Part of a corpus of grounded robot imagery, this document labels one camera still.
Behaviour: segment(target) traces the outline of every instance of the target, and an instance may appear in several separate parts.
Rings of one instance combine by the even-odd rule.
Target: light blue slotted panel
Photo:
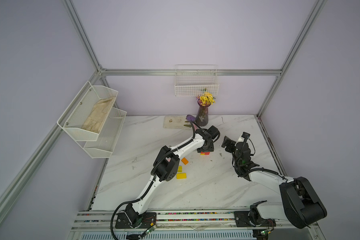
[[[129,234],[136,234],[139,232],[115,232],[119,240],[125,240]],[[85,232],[82,234],[82,240],[103,240],[113,239],[110,232]],[[175,239],[175,240],[252,240],[252,230],[204,230],[204,231],[156,231],[143,239]]]

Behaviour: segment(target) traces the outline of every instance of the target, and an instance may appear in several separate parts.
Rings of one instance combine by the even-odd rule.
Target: white wall
[[[326,3],[263,121],[325,205],[326,239],[360,239],[360,0]]]
[[[209,114],[255,114],[274,76],[219,76],[219,94]],[[127,115],[197,114],[195,97],[176,97],[174,76],[108,76],[112,89],[119,91],[117,106]]]
[[[0,1],[0,196],[93,72],[60,0]],[[14,206],[0,240],[40,239],[35,231],[46,227],[60,237],[43,239],[68,234],[102,161],[66,138]]]
[[[74,0],[105,68],[281,68],[315,0]]]

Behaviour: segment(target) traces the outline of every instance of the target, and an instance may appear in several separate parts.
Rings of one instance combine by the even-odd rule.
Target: table
[[[175,146],[192,136],[192,130],[163,128],[164,116],[127,116],[101,179],[92,210],[114,210],[120,203],[134,200],[150,178],[150,171],[164,145]],[[263,185],[237,177],[232,155],[221,147],[224,136],[237,140],[250,133],[256,149],[252,161],[278,172],[254,115],[212,115],[209,123],[221,137],[215,151],[187,155],[186,179],[173,178],[155,191],[149,210],[248,209],[260,200],[281,202],[281,197]]]

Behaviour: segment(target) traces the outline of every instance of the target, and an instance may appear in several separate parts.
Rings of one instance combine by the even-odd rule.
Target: beige cloth
[[[107,114],[112,107],[115,98],[116,97],[111,97],[98,101],[93,106],[90,115],[87,117],[81,128],[91,132],[100,133],[101,127],[106,121]]]

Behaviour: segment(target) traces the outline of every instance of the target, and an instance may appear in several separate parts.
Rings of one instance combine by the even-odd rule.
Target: black mounting plate
[[[250,211],[236,211],[233,212],[233,214],[235,215],[235,222],[236,222],[236,227],[253,227],[252,225],[249,224],[249,219],[248,219],[248,214]],[[273,219],[271,219],[271,221],[273,222],[273,225],[276,226],[276,223]],[[261,224],[260,227],[268,227],[268,221]]]
[[[117,219],[115,222],[116,222],[115,223],[116,229],[132,228],[132,226],[130,225],[130,222],[124,212],[120,212],[117,214]],[[156,224],[156,213],[155,212],[145,212],[145,213],[143,213],[143,220],[137,228],[150,228],[152,222],[154,222]]]

